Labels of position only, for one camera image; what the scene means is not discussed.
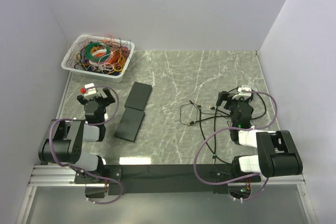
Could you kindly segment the black network switch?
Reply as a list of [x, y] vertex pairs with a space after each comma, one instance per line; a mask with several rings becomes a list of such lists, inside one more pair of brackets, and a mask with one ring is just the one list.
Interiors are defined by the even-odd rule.
[[144, 111], [151, 91], [151, 85], [135, 82], [131, 88], [124, 107]]
[[144, 111], [126, 107], [114, 137], [135, 142], [144, 116]]

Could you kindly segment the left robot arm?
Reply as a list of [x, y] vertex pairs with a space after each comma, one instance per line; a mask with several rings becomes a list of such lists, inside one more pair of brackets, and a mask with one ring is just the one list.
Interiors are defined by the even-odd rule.
[[54, 119], [39, 146], [38, 157], [41, 162], [57, 164], [70, 168], [80, 176], [89, 178], [94, 183], [101, 181], [114, 182], [105, 177], [103, 158], [82, 150], [83, 142], [101, 142], [106, 132], [105, 124], [116, 114], [105, 118], [107, 107], [116, 104], [119, 108], [119, 97], [114, 89], [107, 86], [82, 88], [77, 101], [83, 105], [84, 119]]

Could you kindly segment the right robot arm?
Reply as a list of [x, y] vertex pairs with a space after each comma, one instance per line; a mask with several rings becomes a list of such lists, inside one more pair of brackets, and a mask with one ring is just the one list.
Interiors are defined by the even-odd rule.
[[289, 131], [265, 131], [252, 123], [253, 107], [249, 104], [254, 91], [238, 88], [236, 94], [222, 91], [216, 106], [229, 110], [230, 138], [242, 146], [253, 147], [256, 155], [236, 156], [231, 163], [231, 176], [242, 182], [249, 174], [261, 174], [266, 178], [296, 176], [302, 174], [303, 163]]

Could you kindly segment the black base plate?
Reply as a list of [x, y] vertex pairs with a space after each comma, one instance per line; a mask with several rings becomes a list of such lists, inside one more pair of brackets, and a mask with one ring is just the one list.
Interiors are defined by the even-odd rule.
[[[199, 164], [199, 176], [212, 183], [247, 175], [234, 164]], [[139, 193], [228, 193], [228, 186], [212, 186], [200, 182], [192, 164], [175, 165], [106, 165], [101, 176], [119, 181], [125, 194]]]

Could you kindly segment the aluminium rail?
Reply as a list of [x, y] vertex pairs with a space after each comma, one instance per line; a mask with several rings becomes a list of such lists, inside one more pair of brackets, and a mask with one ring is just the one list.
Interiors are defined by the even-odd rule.
[[[70, 168], [57, 165], [35, 165], [28, 185], [32, 187], [103, 187], [104, 183], [75, 184], [76, 172]], [[272, 177], [267, 185], [305, 185], [303, 175]]]

